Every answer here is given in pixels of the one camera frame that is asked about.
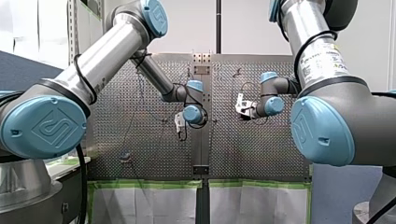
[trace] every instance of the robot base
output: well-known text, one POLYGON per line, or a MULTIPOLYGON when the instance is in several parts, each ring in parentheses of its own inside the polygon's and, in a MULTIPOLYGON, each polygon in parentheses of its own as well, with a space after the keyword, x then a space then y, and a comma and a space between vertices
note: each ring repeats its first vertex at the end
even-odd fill
POLYGON ((0 223, 12 224, 62 224, 63 196, 62 184, 54 182, 47 195, 34 198, 25 203, 0 208, 0 223))
POLYGON ((353 208, 352 224, 365 224, 369 219, 369 202, 356 204, 353 208))

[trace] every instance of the white wall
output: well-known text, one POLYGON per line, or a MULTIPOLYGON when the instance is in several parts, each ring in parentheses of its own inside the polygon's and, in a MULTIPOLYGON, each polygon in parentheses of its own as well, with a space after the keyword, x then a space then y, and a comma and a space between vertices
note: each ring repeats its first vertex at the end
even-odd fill
POLYGON ((388 89, 392 73, 389 73, 391 14, 391 0, 381 4, 360 0, 352 23, 337 41, 351 73, 362 77, 371 91, 388 89))
MULTIPOLYGON (((127 2, 105 0, 105 12, 127 2)), ((149 46, 151 52, 215 51, 216 0, 162 2, 169 17, 169 32, 149 46)), ((289 43, 277 25, 268 21, 269 2, 222 1, 222 53, 290 54, 289 43)), ((337 41, 351 73, 365 79, 372 91, 386 91, 393 73, 389 72, 393 68, 389 64, 392 2, 360 0, 353 22, 337 41)))
MULTIPOLYGON (((105 0, 105 14, 130 0, 105 0)), ((209 52, 216 48, 216 1, 161 0, 169 20, 168 34, 154 40, 151 52, 209 52)))

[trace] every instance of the metal bracket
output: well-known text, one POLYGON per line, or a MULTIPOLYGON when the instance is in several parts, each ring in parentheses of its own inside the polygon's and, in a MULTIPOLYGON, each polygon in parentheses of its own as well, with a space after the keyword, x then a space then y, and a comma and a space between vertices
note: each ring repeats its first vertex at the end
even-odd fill
POLYGON ((208 165, 194 165, 193 173, 195 175, 209 175, 209 166, 208 165))
POLYGON ((194 66, 195 75, 210 75, 210 66, 206 65, 195 65, 194 66))

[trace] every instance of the vertical metal pole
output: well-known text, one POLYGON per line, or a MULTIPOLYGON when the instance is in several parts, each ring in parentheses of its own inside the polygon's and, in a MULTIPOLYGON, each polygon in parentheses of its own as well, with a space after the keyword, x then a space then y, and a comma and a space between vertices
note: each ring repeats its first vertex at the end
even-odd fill
POLYGON ((221 0, 216 1, 216 53, 221 54, 221 0))

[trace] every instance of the metal frame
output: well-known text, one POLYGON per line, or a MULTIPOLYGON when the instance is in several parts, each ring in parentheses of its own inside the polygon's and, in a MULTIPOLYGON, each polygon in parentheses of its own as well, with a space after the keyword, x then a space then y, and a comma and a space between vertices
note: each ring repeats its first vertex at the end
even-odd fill
POLYGON ((69 64, 73 63, 74 57, 79 54, 78 49, 78 10, 77 1, 67 1, 67 29, 69 33, 69 64))

